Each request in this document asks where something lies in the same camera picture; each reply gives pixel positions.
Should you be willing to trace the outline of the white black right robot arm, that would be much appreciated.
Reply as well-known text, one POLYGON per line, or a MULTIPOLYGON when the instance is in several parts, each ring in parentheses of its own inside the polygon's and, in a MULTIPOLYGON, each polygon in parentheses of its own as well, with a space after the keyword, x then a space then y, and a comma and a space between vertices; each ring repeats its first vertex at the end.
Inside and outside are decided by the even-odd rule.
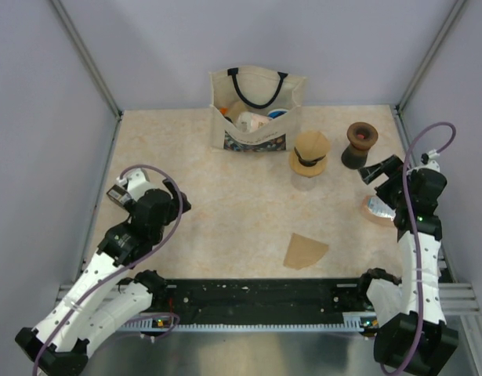
POLYGON ((458 332, 447 326, 440 305, 437 261, 442 223, 435 211, 448 181, 427 154, 422 161, 405 172, 393 155, 359 170, 367 184, 387 177, 375 191, 395 211, 403 274, 399 284, 381 279, 361 285, 355 298, 379 320, 375 361, 412 375, 437 375, 458 347, 458 332))

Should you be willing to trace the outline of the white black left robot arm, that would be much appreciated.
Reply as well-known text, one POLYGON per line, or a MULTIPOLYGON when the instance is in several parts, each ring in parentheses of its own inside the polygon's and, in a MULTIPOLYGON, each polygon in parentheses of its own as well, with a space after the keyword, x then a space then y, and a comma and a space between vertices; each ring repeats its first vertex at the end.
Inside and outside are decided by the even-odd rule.
POLYGON ((137 168, 110 188, 109 197, 129 217, 105 233, 89 264, 53 311, 15 337, 34 363, 34 375, 80 375, 89 358, 121 326, 147 309, 165 306, 164 281, 150 270, 133 277, 117 298, 103 301, 139 261, 169 240, 172 234, 165 227, 177 225, 190 210, 186 195, 172 179, 162 183, 164 188, 157 188, 137 168))

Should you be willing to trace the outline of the wooden dripper stand disc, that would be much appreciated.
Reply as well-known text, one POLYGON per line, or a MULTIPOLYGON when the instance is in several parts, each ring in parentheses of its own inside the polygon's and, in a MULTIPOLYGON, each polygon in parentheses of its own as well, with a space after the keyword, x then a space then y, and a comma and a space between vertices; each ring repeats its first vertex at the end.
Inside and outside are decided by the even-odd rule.
POLYGON ((314 160, 305 160, 293 149, 288 159, 290 169, 297 175, 313 178, 319 176, 327 167, 328 157, 326 155, 314 160))

